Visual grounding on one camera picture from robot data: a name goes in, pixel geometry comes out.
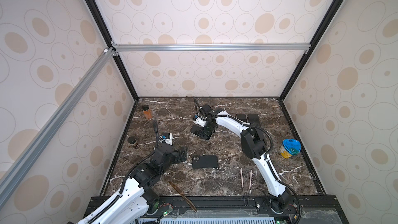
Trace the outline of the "silver-edged phone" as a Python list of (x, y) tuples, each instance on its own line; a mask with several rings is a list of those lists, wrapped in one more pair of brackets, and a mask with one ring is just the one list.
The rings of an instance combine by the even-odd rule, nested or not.
[(192, 133), (196, 136), (200, 136), (201, 129), (202, 129), (202, 127), (200, 125), (195, 124), (190, 129), (190, 133)]

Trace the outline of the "pink phone case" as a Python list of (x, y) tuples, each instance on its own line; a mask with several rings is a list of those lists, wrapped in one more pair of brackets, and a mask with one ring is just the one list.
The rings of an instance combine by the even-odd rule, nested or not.
[(239, 119), (242, 122), (247, 123), (247, 115), (246, 114), (236, 114), (236, 118)]

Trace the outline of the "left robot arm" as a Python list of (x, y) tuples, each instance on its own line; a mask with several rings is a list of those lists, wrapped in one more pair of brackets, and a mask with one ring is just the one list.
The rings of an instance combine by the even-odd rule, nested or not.
[(151, 188), (171, 165), (187, 160), (187, 151), (161, 141), (157, 120), (153, 119), (152, 124), (155, 131), (153, 151), (132, 167), (119, 190), (80, 220), (80, 224), (132, 224), (148, 212), (157, 210), (159, 196)]

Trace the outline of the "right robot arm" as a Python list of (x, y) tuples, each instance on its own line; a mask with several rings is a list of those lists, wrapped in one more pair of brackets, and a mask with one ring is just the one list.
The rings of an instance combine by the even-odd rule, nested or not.
[(273, 166), (269, 154), (274, 148), (274, 141), (269, 132), (230, 115), (222, 108), (213, 109), (207, 104), (200, 106), (196, 98), (193, 100), (194, 126), (190, 132), (206, 141), (210, 140), (219, 126), (236, 134), (240, 138), (242, 152), (255, 163), (266, 183), (273, 212), (281, 214), (293, 204), (293, 200), (299, 201), (294, 190), (281, 181)]

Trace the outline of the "dark jar with lid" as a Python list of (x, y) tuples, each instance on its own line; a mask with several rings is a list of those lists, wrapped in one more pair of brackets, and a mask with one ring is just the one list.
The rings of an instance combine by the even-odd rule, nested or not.
[(127, 139), (127, 142), (131, 145), (131, 147), (133, 147), (135, 150), (139, 150), (140, 149), (140, 145), (138, 143), (138, 139), (134, 136), (131, 136)]

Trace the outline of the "orange bottle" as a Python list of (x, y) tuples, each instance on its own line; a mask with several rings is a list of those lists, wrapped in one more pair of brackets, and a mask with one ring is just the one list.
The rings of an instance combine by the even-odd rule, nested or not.
[(150, 120), (153, 118), (152, 111), (148, 105), (143, 105), (142, 110), (146, 119)]

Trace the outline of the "right pink chopstick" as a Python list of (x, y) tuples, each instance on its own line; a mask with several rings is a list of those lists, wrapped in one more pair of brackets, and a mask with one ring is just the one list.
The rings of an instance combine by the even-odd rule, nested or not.
[(253, 175), (253, 172), (252, 172), (252, 170), (250, 170), (250, 177), (249, 177), (249, 193), (252, 192), (252, 175)]

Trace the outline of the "blue round lid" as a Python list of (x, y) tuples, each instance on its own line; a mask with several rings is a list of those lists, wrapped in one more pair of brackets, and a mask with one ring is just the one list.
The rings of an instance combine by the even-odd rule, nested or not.
[(283, 147), (289, 154), (293, 156), (301, 152), (301, 143), (298, 140), (294, 139), (283, 140)]

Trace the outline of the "wooden-handled knife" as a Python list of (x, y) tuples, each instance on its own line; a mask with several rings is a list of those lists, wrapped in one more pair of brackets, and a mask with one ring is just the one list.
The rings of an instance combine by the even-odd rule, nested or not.
[(193, 204), (193, 202), (188, 199), (185, 195), (185, 193), (178, 188), (178, 186), (176, 184), (174, 184), (172, 181), (169, 181), (169, 184), (178, 192), (178, 194), (182, 197), (182, 199), (191, 207), (191, 209), (195, 212), (197, 212), (197, 208), (196, 206)]

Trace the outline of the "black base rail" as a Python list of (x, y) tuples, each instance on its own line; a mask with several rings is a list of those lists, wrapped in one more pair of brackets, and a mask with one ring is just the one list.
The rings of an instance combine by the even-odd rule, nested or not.
[(158, 207), (162, 204), (173, 206), (173, 214), (178, 217), (194, 216), (204, 211), (232, 211), (237, 213), (243, 211), (255, 216), (268, 215), (276, 221), (287, 221), (292, 218), (298, 210), (301, 210), (301, 224), (349, 224), (337, 197), (324, 196), (299, 196), (293, 199), (287, 210), (282, 214), (276, 214), (271, 210), (269, 197), (251, 196), (247, 204), (242, 196), (188, 196), (194, 206), (195, 212), (181, 196), (160, 196)]

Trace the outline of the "aluminium frame bar back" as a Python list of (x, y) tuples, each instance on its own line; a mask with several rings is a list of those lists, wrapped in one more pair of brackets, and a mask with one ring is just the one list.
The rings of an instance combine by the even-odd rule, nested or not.
[(155, 51), (270, 51), (270, 50), (309, 50), (310, 43), (270, 43), (270, 44), (161, 44), (161, 45), (122, 45), (114, 46), (117, 52)]

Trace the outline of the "aluminium frame bar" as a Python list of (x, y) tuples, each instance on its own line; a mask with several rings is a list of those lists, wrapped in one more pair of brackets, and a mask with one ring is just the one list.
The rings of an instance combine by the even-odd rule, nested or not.
[(54, 112), (44, 127), (34, 137), (23, 153), (14, 162), (10, 170), (1, 181), (1, 208), (5, 206), (16, 188), (25, 178), (49, 142), (53, 139), (60, 126), (83, 97), (83, 94), (91, 86), (106, 62), (115, 53), (114, 47), (108, 47), (106, 52), (94, 62), (84, 77), (66, 97), (61, 106)]
[(310, 43), (270, 43), (270, 44), (161, 44), (161, 45), (122, 45), (114, 46), (117, 52), (155, 51), (270, 51), (270, 50), (309, 50)]

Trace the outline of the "aluminium frame bar left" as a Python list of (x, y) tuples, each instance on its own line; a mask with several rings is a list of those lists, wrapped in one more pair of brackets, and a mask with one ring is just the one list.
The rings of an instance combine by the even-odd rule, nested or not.
[(16, 188), (25, 178), (49, 142), (53, 139), (60, 126), (83, 97), (83, 94), (91, 86), (106, 62), (115, 53), (114, 47), (108, 47), (106, 52), (94, 62), (84, 77), (66, 97), (61, 106), (54, 112), (44, 127), (34, 137), (23, 153), (14, 162), (10, 170), (1, 181), (1, 208), (5, 206)]

